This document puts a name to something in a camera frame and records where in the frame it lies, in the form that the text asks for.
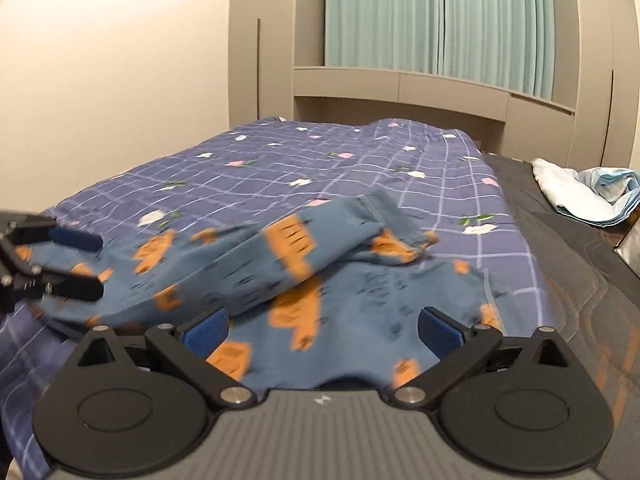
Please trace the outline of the blue pants orange vehicle print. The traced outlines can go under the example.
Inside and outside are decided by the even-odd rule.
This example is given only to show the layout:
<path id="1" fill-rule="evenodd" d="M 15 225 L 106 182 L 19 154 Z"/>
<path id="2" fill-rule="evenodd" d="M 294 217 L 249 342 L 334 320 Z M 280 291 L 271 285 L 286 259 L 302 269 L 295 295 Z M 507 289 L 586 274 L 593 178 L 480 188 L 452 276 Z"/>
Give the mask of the blue pants orange vehicle print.
<path id="1" fill-rule="evenodd" d="M 374 190 L 268 226 L 169 229 L 97 252 L 29 248 L 32 261 L 104 288 L 96 301 L 47 296 L 30 308 L 67 335 L 101 324 L 122 332 L 178 325 L 213 308 L 222 324 L 198 330 L 195 349 L 248 388 L 398 387 L 435 362 L 419 337 L 424 308 L 467 326 L 503 326 L 488 273 L 433 258 L 435 242 Z"/>

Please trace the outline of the purple checked floral quilt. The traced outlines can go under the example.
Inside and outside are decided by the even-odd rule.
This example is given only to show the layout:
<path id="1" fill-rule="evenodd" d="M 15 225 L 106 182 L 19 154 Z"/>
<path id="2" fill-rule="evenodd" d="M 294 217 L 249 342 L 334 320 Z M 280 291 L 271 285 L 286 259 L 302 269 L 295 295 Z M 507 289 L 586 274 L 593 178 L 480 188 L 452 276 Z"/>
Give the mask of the purple checked floral quilt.
<path id="1" fill-rule="evenodd" d="M 384 192 L 422 231 L 428 253 L 488 273 L 503 326 L 527 336 L 551 318 L 537 261 L 494 172 L 474 141 L 408 119 L 346 125 L 263 119 L 152 160 L 67 197 L 50 209 L 66 226 L 150 238 L 165 230 L 268 226 L 328 200 Z M 1 327 L 1 420 L 26 479 L 48 465 L 32 410 L 86 332 L 67 335 L 20 304 Z"/>

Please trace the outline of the silver white shopping bag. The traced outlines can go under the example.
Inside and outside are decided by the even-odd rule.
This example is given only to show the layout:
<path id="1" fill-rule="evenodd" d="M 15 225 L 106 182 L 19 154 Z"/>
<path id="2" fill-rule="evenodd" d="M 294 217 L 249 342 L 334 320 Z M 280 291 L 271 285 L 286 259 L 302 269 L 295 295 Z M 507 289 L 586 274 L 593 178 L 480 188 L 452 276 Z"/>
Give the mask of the silver white shopping bag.
<path id="1" fill-rule="evenodd" d="M 626 233 L 614 248 L 614 252 L 623 260 L 628 268 L 640 276 L 640 222 Z"/>

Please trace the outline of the light blue white blanket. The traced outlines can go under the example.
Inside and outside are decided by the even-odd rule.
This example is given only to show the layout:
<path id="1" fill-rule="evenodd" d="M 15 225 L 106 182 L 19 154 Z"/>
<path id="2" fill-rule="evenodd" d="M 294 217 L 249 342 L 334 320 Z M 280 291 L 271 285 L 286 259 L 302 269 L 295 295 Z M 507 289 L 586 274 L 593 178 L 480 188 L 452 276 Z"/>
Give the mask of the light blue white blanket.
<path id="1" fill-rule="evenodd" d="M 542 194 L 559 214 L 590 226 L 617 226 L 639 207 L 639 174 L 632 169 L 576 171 L 536 158 L 532 170 Z"/>

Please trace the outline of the beige built-in wardrobe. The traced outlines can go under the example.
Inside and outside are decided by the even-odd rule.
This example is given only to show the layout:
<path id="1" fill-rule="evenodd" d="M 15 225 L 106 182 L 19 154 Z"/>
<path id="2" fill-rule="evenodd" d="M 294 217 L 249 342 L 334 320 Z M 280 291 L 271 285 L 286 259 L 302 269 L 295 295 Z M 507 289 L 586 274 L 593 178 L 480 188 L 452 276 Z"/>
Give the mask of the beige built-in wardrobe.
<path id="1" fill-rule="evenodd" d="M 230 0 L 232 125 L 269 116 L 465 131 L 485 151 L 628 166 L 638 143 L 639 0 L 554 0 L 548 100 L 469 80 L 324 62 L 326 0 Z"/>

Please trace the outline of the teal window curtain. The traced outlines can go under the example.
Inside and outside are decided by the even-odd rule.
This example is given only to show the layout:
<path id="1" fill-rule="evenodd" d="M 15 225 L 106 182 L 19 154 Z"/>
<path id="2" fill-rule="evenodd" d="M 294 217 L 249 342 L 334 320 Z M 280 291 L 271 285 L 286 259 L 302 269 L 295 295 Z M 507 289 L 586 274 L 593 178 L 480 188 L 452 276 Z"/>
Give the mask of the teal window curtain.
<path id="1" fill-rule="evenodd" d="M 554 0 L 326 0 L 324 62 L 552 96 Z"/>

